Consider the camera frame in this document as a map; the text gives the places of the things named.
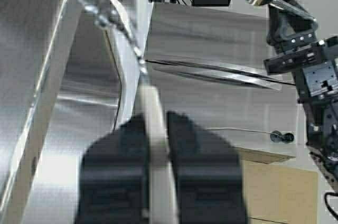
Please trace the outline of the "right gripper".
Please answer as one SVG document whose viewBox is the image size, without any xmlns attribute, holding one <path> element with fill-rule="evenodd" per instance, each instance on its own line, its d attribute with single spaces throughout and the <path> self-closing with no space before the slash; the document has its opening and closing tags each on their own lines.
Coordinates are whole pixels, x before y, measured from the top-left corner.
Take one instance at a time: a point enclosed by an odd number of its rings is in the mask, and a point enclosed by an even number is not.
<svg viewBox="0 0 338 224">
<path fill-rule="evenodd" d="M 277 54 L 266 59 L 269 75 L 282 74 L 337 59 L 337 36 L 318 40 L 318 24 L 272 5 L 269 8 L 267 44 Z"/>
</svg>

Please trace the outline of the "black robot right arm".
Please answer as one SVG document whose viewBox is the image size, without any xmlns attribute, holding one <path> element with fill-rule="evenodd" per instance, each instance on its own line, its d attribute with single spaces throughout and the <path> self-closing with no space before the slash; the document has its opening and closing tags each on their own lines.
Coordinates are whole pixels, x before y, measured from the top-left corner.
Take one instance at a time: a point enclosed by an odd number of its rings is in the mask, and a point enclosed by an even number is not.
<svg viewBox="0 0 338 224">
<path fill-rule="evenodd" d="M 290 72 L 304 108 L 307 148 L 337 189 L 337 37 L 318 40 L 317 23 L 269 4 L 269 75 Z M 166 115 L 180 223 L 248 223 L 234 147 L 186 115 Z"/>
</svg>

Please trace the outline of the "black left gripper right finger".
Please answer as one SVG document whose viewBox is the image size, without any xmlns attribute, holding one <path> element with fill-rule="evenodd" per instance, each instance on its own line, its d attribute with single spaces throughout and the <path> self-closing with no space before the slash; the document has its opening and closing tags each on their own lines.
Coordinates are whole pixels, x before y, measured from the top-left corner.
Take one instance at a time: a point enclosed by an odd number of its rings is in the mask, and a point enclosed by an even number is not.
<svg viewBox="0 0 338 224">
<path fill-rule="evenodd" d="M 166 122 L 180 223 L 248 223 L 236 149 L 187 115 Z"/>
</svg>

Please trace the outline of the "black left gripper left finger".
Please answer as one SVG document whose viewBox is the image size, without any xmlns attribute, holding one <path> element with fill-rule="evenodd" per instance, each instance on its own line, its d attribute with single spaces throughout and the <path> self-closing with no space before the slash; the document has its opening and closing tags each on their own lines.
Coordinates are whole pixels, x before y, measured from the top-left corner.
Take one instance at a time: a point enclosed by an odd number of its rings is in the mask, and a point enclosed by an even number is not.
<svg viewBox="0 0 338 224">
<path fill-rule="evenodd" d="M 142 115 L 94 141 L 81 158 L 75 223 L 148 223 L 148 160 Z"/>
</svg>

